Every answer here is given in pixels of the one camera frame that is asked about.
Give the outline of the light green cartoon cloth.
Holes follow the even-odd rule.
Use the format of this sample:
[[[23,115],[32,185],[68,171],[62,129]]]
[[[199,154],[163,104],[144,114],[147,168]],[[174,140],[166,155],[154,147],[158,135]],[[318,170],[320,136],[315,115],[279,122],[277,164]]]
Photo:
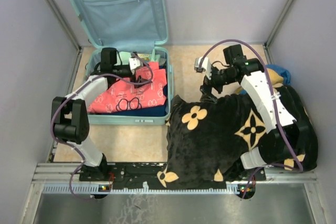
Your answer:
[[[117,55],[117,65],[126,65],[129,63],[129,58],[131,57],[130,52],[121,51]],[[138,53],[138,56],[142,58],[146,62],[158,62],[159,66],[163,66],[166,64],[166,58],[163,58],[159,54],[155,54],[155,51],[153,51],[151,54],[140,54]]]

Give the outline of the pink printed garment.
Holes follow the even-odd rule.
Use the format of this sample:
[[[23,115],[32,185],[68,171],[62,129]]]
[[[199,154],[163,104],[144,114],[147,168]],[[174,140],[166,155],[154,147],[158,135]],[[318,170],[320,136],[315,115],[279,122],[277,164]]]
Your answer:
[[[88,112],[114,112],[119,110],[135,110],[137,105],[130,108],[119,105],[122,99],[131,101],[138,98],[141,107],[148,108],[163,105],[166,100],[164,88],[167,86],[166,70],[159,66],[158,62],[149,62],[149,67],[142,67],[136,71],[136,76],[152,79],[151,84],[135,89],[132,84],[117,81],[107,91],[101,93],[89,105]]]

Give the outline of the dark blue shirt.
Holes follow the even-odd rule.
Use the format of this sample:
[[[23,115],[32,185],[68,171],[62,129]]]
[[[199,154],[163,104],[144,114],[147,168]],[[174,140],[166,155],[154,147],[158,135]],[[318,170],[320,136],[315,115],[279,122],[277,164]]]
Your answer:
[[[114,112],[92,112],[91,114],[98,114],[98,115],[113,115],[113,116],[144,116],[144,117],[159,117],[167,115],[166,112],[166,105],[167,101],[165,100],[163,105],[154,106],[143,108],[141,107],[141,103],[138,101],[138,98],[134,98],[131,101],[122,99],[119,102],[119,105],[125,106],[127,105],[129,108],[131,105],[137,105],[137,109],[133,110],[119,110]]]

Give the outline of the black floral fleece blanket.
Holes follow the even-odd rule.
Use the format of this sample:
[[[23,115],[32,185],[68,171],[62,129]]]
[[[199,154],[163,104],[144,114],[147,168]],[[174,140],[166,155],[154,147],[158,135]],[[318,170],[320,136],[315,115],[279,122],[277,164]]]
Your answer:
[[[305,147],[298,156],[303,170],[317,166],[318,139],[303,104],[291,86],[277,88],[280,101],[296,119],[308,124]],[[268,135],[261,116],[247,94],[221,97],[217,103],[186,102],[176,95],[167,121],[167,167],[187,174],[204,172],[212,175],[237,166],[240,156],[266,142]],[[292,167],[293,158],[281,161]]]

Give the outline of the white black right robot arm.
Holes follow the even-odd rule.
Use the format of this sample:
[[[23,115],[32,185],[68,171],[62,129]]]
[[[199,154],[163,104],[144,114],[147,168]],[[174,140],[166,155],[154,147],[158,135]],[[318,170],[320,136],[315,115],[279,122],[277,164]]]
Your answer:
[[[202,100],[216,103],[212,90],[221,93],[223,86],[237,82],[251,98],[265,125],[268,138],[266,142],[240,156],[240,163],[234,167],[235,175],[242,180],[253,174],[253,168],[267,165],[281,166],[281,161],[293,158],[295,165],[303,172],[298,156],[304,150],[304,141],[309,126],[296,119],[280,101],[280,94],[274,91],[270,76],[260,55],[247,59],[243,53],[243,41],[233,39],[233,45],[223,50],[227,67],[215,68],[207,55],[195,60],[196,72],[205,73],[200,87]]]

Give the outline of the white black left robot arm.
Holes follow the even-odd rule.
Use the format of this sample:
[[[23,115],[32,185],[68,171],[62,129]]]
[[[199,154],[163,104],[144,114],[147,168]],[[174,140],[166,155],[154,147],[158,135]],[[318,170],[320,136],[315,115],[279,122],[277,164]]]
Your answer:
[[[100,57],[100,62],[84,84],[65,97],[53,99],[50,122],[53,139],[71,147],[81,157],[76,171],[95,180],[106,179],[109,167],[105,155],[89,137],[89,105],[115,82],[123,81],[139,88],[151,83],[154,77],[150,65],[136,52],[131,53],[127,64],[123,64],[115,48],[102,49]]]

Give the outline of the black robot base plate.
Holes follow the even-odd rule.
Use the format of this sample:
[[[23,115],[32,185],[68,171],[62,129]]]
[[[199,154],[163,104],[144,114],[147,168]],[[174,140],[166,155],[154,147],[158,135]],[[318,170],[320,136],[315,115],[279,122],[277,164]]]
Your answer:
[[[141,182],[151,185],[162,185],[166,189],[197,189],[202,185],[219,185],[227,182],[242,182],[248,179],[252,170],[239,170],[239,167],[222,173],[217,169],[214,174],[188,171],[187,174],[168,169],[166,163],[107,163],[99,167],[84,165],[79,172],[81,182],[117,183],[117,186],[131,186],[134,188]]]

